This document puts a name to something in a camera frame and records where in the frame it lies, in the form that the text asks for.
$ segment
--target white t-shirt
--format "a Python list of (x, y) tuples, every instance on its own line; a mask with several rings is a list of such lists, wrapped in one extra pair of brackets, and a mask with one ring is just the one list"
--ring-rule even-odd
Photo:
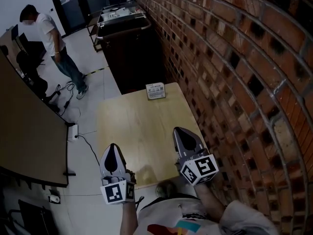
[[(52, 57), (55, 55), (54, 42), (52, 34), (50, 33), (53, 29), (58, 29), (55, 25), (54, 20), (49, 15), (40, 13), (36, 19), (35, 25), (37, 27), (40, 39), (44, 44), (44, 47), (48, 54)], [(59, 33), (60, 51), (65, 47), (65, 43)]]
[(239, 201), (231, 202), (220, 223), (211, 220), (198, 199), (168, 199), (142, 209), (134, 235), (278, 235), (276, 227), (260, 212)]

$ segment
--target small sign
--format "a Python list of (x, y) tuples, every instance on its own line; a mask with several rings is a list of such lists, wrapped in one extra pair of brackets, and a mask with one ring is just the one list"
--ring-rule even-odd
[(165, 97), (165, 86), (163, 83), (146, 84), (149, 100)]

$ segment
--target white device on floor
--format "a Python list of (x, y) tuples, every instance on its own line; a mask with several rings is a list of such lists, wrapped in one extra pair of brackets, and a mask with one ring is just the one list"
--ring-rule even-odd
[(72, 126), (72, 139), (77, 140), (78, 135), (78, 124)]

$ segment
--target jeans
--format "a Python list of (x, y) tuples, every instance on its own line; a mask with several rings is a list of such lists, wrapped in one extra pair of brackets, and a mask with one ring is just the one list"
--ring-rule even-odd
[(78, 70), (74, 61), (67, 54), (67, 48), (64, 47), (62, 51), (60, 51), (61, 61), (59, 63), (55, 62), (54, 56), (52, 56), (52, 60), (58, 67), (59, 71), (62, 72), (65, 76), (68, 76), (72, 79), (72, 82), (76, 86), (78, 92), (83, 92), (86, 89), (86, 84), (83, 80), (83, 75)]

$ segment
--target wooden table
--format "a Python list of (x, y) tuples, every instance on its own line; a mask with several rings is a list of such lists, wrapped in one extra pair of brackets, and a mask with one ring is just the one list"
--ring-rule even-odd
[(165, 85), (166, 98), (149, 101), (146, 90), (103, 101), (98, 111), (99, 155), (116, 143), (142, 188), (178, 176), (173, 129), (196, 133), (205, 145), (194, 116), (177, 83)]

